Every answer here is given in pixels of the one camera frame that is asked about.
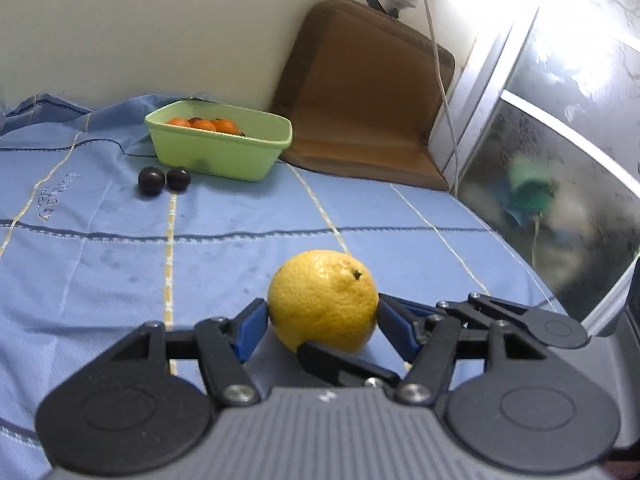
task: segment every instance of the yellow lemon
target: yellow lemon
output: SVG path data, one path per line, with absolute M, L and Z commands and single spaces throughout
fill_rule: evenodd
M 357 352 L 376 327 L 371 273 L 337 251 L 307 251 L 287 260 L 271 280 L 267 303 L 273 329 L 291 351 L 315 340 Z

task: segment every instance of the frosted glass panel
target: frosted glass panel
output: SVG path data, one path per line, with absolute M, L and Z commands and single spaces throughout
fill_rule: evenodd
M 640 180 L 640 53 L 541 9 L 507 90 L 589 139 Z
M 640 245 L 640 200 L 572 143 L 506 102 L 498 103 L 468 165 L 460 199 L 578 320 L 609 292 Z

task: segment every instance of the orange fruit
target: orange fruit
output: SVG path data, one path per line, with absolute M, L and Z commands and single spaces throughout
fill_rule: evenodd
M 171 126 L 184 126 L 186 128 L 189 128 L 191 126 L 187 119 L 181 119 L 180 117 L 174 117 L 166 123 L 170 124 Z
M 195 121 L 192 125 L 192 128 L 197 128 L 199 130 L 208 130 L 210 132 L 216 132 L 216 125 L 214 123 L 212 123 L 211 121 L 207 121 L 207 120 L 199 120 L 199 121 Z
M 224 134 L 240 135 L 240 128 L 231 119 L 216 119 L 211 121 L 215 124 L 216 129 Z

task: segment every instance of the brown leather board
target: brown leather board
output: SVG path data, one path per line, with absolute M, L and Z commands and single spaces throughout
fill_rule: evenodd
M 438 46 L 448 88 L 453 55 Z M 446 190 L 427 149 L 442 104 L 431 40 L 353 0 L 306 16 L 271 112 L 291 120 L 300 168 Z

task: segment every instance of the blue fabric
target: blue fabric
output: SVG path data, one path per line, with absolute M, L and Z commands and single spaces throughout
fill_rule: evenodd
M 40 95 L 9 113 L 0 132 L 4 238 L 34 184 L 88 126 L 37 189 L 0 258 L 0 478 L 30 480 L 47 471 L 33 433 L 47 392 L 137 325 L 162 319 L 169 194 L 142 198 L 136 182 L 141 168 L 159 165 L 143 118 L 173 100 L 142 96 L 89 113 Z M 382 292 L 434 304 L 479 289 L 400 192 L 491 294 L 529 305 L 550 296 L 513 250 L 446 193 L 299 171 Z M 284 261 L 315 248 L 340 250 L 287 164 L 275 164 L 258 183 L 194 174 L 177 199 L 175 325 L 233 317 L 266 295 Z M 557 302 L 554 308 L 561 310 Z M 362 355 L 405 373 L 379 331 Z M 318 383 L 270 330 L 246 366 L 264 391 Z M 461 364 L 455 381 L 480 372 L 481 364 Z M 194 363 L 180 362 L 178 373 L 201 384 Z

